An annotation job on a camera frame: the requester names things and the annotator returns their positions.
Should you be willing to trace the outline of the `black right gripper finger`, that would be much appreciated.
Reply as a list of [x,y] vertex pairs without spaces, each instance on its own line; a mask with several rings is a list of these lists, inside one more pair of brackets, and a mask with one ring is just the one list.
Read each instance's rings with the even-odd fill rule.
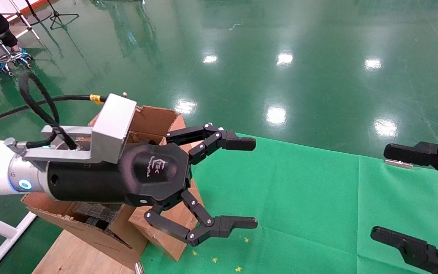
[[438,274],[438,249],[426,241],[380,226],[372,228],[370,237],[374,241],[396,248],[406,264],[431,274]]
[[413,147],[388,144],[384,149],[384,157],[419,166],[432,166],[438,171],[438,144],[419,142]]

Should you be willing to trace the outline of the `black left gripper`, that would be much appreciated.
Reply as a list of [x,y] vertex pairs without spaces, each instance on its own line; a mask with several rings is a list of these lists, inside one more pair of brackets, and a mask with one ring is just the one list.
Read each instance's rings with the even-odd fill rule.
[[[238,229],[255,229],[254,217],[212,217],[187,189],[196,165],[219,148],[252,151],[257,141],[219,129],[212,123],[169,131],[167,145],[132,143],[125,146],[118,163],[51,162],[47,169],[50,195],[58,201],[152,206],[144,214],[151,227],[190,246],[211,237],[227,238]],[[188,153],[179,146],[198,142]],[[193,228],[160,215],[163,208],[183,202],[199,224]]]

